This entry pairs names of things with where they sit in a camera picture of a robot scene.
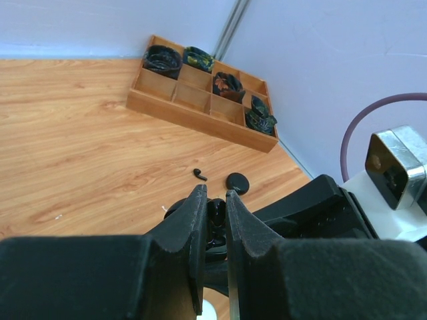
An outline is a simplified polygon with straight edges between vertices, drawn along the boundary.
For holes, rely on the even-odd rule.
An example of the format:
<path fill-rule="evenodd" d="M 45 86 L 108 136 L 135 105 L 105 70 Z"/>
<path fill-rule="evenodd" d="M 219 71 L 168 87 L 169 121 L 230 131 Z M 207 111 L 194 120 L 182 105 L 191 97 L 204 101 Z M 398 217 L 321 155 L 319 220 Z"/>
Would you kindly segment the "white round charging case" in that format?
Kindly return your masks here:
<path fill-rule="evenodd" d="M 207 300 L 203 300 L 202 314 L 197 317 L 197 320 L 217 320 L 218 316 L 214 306 Z"/>

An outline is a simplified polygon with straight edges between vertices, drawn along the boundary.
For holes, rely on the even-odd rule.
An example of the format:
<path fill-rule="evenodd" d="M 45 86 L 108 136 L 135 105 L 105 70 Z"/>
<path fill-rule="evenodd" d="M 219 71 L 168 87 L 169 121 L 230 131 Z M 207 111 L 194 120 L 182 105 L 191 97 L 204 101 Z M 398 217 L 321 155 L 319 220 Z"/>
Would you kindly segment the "wooden compartment tray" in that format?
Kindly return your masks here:
<path fill-rule="evenodd" d="M 220 71 L 242 83 L 246 90 L 242 102 L 214 94 L 214 77 Z M 277 131 L 274 129 L 268 135 L 248 127 L 246 113 L 251 109 L 252 97 L 259 98 L 267 107 L 272 106 L 263 79 L 215 61 L 211 73 L 183 65 L 177 79 L 140 67 L 126 106 L 138 113 L 268 153 L 278 143 Z"/>

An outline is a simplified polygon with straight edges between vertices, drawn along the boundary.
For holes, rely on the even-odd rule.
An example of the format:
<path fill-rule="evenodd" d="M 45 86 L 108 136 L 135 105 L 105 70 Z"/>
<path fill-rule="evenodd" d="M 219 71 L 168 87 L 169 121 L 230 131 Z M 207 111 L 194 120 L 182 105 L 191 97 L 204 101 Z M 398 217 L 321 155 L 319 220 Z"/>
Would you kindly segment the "blue green rolled item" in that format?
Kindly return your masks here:
<path fill-rule="evenodd" d="M 246 112 L 245 119 L 246 127 L 266 135 L 273 135 L 277 120 L 259 97 L 252 95 L 251 109 Z"/>

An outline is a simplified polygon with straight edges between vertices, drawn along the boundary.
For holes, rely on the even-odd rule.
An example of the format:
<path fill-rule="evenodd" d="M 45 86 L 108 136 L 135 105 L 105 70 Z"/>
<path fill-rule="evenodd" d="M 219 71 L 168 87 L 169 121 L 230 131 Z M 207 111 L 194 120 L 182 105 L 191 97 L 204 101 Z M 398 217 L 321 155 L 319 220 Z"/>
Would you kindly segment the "green black rolled item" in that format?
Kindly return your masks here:
<path fill-rule="evenodd" d="M 214 58 L 197 47 L 185 47 L 183 51 L 183 64 L 211 74 L 214 68 Z"/>

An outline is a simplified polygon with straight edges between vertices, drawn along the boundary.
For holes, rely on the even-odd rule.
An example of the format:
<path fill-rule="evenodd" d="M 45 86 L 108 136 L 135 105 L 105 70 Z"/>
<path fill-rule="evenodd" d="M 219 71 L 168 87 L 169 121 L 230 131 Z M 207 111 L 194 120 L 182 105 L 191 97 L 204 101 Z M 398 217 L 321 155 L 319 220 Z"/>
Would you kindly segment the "black earbud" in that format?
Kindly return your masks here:
<path fill-rule="evenodd" d="M 207 202 L 207 214 L 213 225 L 221 227 L 226 219 L 226 202 L 220 198 L 211 199 Z"/>
<path fill-rule="evenodd" d="M 202 181 L 207 181 L 207 177 L 204 177 L 204 176 L 201 174 L 201 170 L 200 170 L 200 169 L 198 169 L 198 168 L 195 168 L 195 169 L 193 170 L 193 175 L 194 175 L 196 178 L 198 178 L 198 179 L 200 179 L 200 180 L 202 180 Z"/>

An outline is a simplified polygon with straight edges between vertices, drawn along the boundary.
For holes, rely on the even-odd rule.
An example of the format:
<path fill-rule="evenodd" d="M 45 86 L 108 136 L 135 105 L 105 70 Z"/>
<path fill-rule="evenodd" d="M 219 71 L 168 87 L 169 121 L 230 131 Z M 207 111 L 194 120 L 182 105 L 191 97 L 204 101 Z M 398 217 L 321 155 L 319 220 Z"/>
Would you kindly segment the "dark red rolled item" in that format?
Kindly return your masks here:
<path fill-rule="evenodd" d="M 232 74 L 217 72 L 213 77 L 213 94 L 242 104 L 246 90 L 242 83 Z"/>

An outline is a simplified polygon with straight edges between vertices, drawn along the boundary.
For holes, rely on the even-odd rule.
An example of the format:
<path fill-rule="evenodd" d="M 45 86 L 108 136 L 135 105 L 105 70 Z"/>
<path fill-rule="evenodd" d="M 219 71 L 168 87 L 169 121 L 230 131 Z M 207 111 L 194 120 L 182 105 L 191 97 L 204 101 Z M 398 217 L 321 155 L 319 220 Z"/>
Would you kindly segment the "black rolled item far left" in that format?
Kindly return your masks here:
<path fill-rule="evenodd" d="M 183 65 L 181 55 L 164 45 L 148 47 L 143 56 L 143 68 L 170 79 L 177 80 Z"/>

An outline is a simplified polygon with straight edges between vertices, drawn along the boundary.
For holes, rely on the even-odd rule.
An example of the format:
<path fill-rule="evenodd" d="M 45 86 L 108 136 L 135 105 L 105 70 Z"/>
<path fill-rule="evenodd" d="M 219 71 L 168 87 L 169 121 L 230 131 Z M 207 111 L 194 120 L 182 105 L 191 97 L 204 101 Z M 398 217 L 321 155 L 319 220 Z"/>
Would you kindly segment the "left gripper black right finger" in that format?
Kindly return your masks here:
<path fill-rule="evenodd" d="M 226 195 L 232 319 L 425 319 L 426 251 L 409 241 L 285 239 Z"/>

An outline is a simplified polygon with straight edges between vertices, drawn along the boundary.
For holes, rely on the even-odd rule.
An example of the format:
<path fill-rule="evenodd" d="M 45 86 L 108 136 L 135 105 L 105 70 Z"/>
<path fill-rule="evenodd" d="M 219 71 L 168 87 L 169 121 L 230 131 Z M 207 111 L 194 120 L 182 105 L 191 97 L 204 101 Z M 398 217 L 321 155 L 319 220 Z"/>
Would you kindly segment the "black round charging case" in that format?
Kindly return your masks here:
<path fill-rule="evenodd" d="M 207 214 L 207 243 L 205 247 L 205 262 L 223 261 L 227 257 L 226 220 L 221 227 L 216 227 Z"/>
<path fill-rule="evenodd" d="M 238 195 L 245 195 L 250 189 L 250 182 L 241 173 L 230 173 L 226 178 L 227 190 L 234 190 Z"/>

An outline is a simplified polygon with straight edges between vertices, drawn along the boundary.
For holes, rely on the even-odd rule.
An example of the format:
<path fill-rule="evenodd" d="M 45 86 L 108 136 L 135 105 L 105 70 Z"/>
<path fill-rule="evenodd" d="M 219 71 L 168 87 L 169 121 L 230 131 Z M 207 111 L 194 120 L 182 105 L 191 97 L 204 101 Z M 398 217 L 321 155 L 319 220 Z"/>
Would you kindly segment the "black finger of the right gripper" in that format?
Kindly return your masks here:
<path fill-rule="evenodd" d="M 289 239 L 378 238 L 356 196 L 328 175 L 316 177 L 254 215 Z"/>
<path fill-rule="evenodd" d="M 229 295 L 228 262 L 226 260 L 205 264 L 203 286 L 222 295 Z"/>

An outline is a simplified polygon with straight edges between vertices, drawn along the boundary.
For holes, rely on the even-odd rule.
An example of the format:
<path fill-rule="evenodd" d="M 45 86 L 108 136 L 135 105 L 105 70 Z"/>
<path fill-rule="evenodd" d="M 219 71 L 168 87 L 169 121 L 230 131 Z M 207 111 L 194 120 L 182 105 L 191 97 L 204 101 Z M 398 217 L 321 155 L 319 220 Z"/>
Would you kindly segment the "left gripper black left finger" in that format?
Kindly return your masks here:
<path fill-rule="evenodd" d="M 1 242 L 2 319 L 195 319 L 202 312 L 207 187 L 143 235 Z"/>

